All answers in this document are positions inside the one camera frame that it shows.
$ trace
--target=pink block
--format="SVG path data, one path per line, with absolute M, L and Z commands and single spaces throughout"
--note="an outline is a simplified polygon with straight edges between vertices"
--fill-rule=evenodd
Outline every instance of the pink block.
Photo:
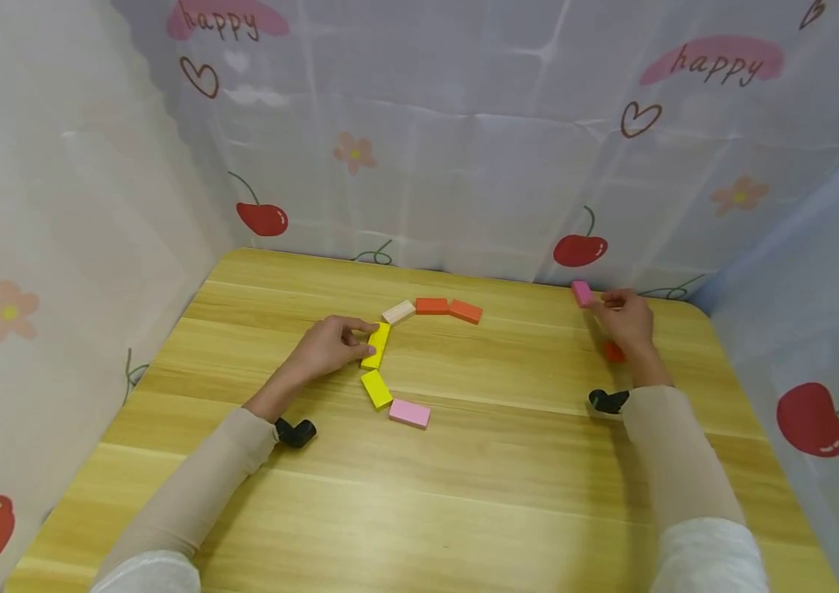
M 580 308 L 587 308 L 594 301 L 594 293 L 591 292 L 591 287 L 588 287 L 587 282 L 583 280 L 571 282 L 571 291 L 574 291 L 577 305 L 580 305 Z
M 412 424 L 417 428 L 429 426 L 429 416 L 432 411 L 426 406 L 411 404 L 408 401 L 394 399 L 393 405 L 389 406 L 389 419 L 398 423 Z

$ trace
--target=sleeve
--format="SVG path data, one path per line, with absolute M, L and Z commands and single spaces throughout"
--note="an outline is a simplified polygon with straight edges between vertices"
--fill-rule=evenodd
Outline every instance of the sleeve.
M 231 494 L 277 443 L 267 420 L 237 408 L 156 491 L 103 559 L 94 583 L 128 559 L 168 550 L 192 559 Z
M 143 552 L 119 564 L 90 593 L 199 593 L 198 570 L 188 558 L 165 550 Z
M 763 593 L 768 580 L 752 533 L 727 519 L 704 517 L 671 526 L 660 536 L 652 593 Z
M 624 425 L 643 461 L 660 530 L 698 517 L 745 524 L 729 477 L 682 391 L 638 387 L 623 406 Z

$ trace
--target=black device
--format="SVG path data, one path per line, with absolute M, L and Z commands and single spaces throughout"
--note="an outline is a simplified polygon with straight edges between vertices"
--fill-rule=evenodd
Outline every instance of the black device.
M 317 435 L 317 427 L 307 419 L 301 420 L 301 423 L 296 426 L 291 426 L 286 419 L 278 418 L 274 423 L 274 428 L 277 430 L 277 438 L 291 449 L 300 449 L 310 442 L 314 435 Z
M 620 408 L 627 402 L 627 398 L 630 398 L 629 391 L 608 394 L 603 389 L 594 389 L 587 397 L 594 410 L 603 413 L 620 413 Z

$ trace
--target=left hand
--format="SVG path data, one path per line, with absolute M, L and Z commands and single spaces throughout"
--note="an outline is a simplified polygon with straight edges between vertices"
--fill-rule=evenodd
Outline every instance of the left hand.
M 361 343 L 354 331 L 371 334 L 377 329 L 380 329 L 380 324 L 331 315 L 307 330 L 283 366 L 299 373 L 306 381 L 329 375 L 357 358 L 375 354 L 376 349 Z

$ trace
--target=beige sleeve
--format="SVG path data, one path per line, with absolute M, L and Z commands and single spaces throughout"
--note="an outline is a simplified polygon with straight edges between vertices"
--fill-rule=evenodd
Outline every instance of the beige sleeve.
M 94 585 L 149 550 L 177 551 L 192 560 L 231 494 L 268 460 L 276 442 L 273 424 L 244 408 L 233 410 L 128 524 Z
M 675 387 L 638 387 L 623 406 L 624 425 L 643 460 L 660 531 L 698 517 L 745 524 L 712 445 Z

